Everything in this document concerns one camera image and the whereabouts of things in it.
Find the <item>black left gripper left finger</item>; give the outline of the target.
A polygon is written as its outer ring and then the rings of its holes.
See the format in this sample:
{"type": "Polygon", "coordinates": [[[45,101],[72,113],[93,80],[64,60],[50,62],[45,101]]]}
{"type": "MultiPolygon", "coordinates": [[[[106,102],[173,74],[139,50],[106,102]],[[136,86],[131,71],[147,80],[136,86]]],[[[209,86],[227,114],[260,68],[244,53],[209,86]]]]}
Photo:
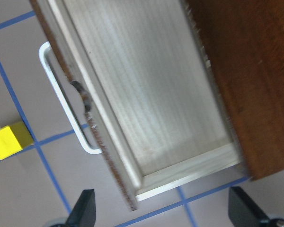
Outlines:
{"type": "Polygon", "coordinates": [[[93,227],[96,222],[94,189],[83,190],[65,225],[68,227],[93,227]]]}

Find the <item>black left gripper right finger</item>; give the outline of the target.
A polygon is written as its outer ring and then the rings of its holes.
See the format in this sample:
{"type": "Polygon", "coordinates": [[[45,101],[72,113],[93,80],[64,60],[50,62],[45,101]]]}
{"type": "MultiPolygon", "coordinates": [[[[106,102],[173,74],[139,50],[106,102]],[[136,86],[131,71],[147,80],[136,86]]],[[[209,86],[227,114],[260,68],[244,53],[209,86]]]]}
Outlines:
{"type": "Polygon", "coordinates": [[[273,227],[267,214],[238,186],[229,189],[228,216],[234,227],[273,227]]]}

